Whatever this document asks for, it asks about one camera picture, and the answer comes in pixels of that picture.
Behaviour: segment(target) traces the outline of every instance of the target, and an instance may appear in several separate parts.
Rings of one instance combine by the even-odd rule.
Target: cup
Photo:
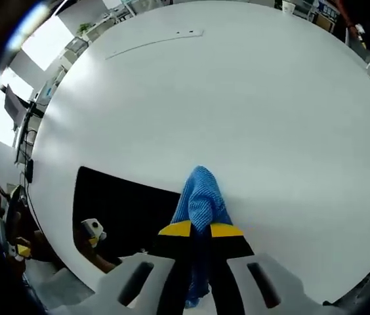
[[[291,2],[283,1],[283,13],[284,14],[293,14],[296,5]]]

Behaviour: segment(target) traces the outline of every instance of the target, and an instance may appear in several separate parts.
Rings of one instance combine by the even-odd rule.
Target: white cup
[[[283,12],[285,14],[293,14],[293,11],[295,10],[295,7],[296,7],[296,5],[294,3],[283,1]]]

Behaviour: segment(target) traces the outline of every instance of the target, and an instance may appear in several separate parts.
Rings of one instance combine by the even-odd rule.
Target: white table
[[[203,36],[107,59],[189,30]],[[370,272],[370,78],[344,43],[278,10],[193,2],[109,29],[56,91],[33,159],[41,227],[91,289],[103,273],[71,229],[81,165],[174,192],[205,165],[253,249],[318,302]]]

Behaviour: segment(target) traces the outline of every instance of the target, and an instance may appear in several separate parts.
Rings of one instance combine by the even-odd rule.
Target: round table
[[[173,39],[191,30],[199,35]],[[255,252],[296,274],[317,302],[370,272],[365,64],[276,9],[193,2],[110,28],[61,82],[33,159],[41,227],[91,289],[104,274],[72,237],[82,165],[173,192],[206,166]]]

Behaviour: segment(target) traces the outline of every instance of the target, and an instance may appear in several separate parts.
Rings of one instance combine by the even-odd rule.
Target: blue cloth
[[[208,237],[204,234],[205,229],[212,222],[232,224],[216,178],[203,166],[197,166],[186,181],[171,223],[186,220],[191,220],[197,232],[193,243],[196,257],[193,260],[192,281],[185,305],[186,308],[191,308],[197,306],[199,299],[209,292],[207,251],[203,248],[204,240]]]

